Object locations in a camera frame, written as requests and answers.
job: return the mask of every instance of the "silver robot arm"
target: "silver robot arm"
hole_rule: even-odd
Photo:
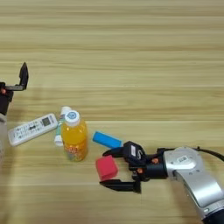
[[[224,223],[224,192],[203,165],[200,154],[189,147],[164,152],[170,179],[183,183],[187,195],[205,224]]]

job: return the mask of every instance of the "robotic arm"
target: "robotic arm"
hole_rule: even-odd
[[[186,194],[191,198],[204,224],[223,224],[224,192],[220,184],[205,170],[200,151],[224,161],[224,157],[217,152],[189,147],[163,148],[158,149],[154,155],[146,155],[140,145],[127,142],[122,148],[106,151],[103,156],[123,157],[129,163],[135,182],[112,179],[101,184],[116,191],[140,193],[141,181],[175,179],[184,185]]]
[[[25,90],[29,80],[28,68],[25,63],[21,67],[19,78],[20,82],[15,86],[6,86],[4,82],[0,82],[0,164],[4,154],[4,141],[7,138],[6,115],[9,104],[14,91]]]

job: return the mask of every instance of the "bottle label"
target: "bottle label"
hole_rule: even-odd
[[[61,115],[60,118],[59,118],[58,128],[56,129],[56,136],[61,135],[61,125],[65,120],[66,120],[65,115]]]
[[[81,161],[88,154],[87,145],[87,139],[76,145],[64,143],[65,152],[69,160]]]

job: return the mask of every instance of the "black cable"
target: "black cable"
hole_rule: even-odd
[[[201,149],[200,147],[198,147],[198,148],[195,149],[195,150],[196,150],[196,151],[202,151],[202,152],[211,154],[211,155],[213,155],[213,156],[219,158],[222,162],[224,162],[224,156],[221,155],[219,152],[212,151],[212,150],[204,150],[204,149]]]

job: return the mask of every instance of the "yellow label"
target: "yellow label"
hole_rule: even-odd
[[[88,154],[87,145],[87,140],[76,145],[64,143],[64,149],[70,160],[78,162]]]

